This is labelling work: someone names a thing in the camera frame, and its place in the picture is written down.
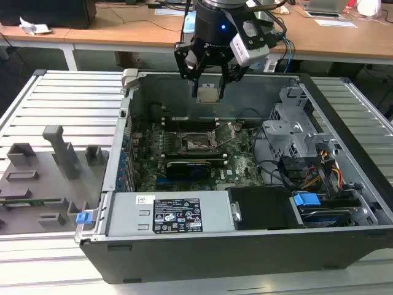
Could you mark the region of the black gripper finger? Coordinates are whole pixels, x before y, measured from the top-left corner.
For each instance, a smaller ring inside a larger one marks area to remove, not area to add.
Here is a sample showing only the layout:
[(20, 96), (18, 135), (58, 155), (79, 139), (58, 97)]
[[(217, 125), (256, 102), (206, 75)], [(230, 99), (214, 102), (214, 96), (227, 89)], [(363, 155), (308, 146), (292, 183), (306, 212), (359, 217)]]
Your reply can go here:
[(227, 62), (222, 62), (221, 65), (222, 76), (219, 82), (219, 99), (224, 97), (226, 85), (231, 82), (239, 82), (246, 73), (246, 67), (240, 65), (228, 66)]
[(201, 41), (176, 42), (174, 56), (181, 78), (193, 82), (192, 97), (198, 96), (199, 78), (206, 69), (206, 51)]

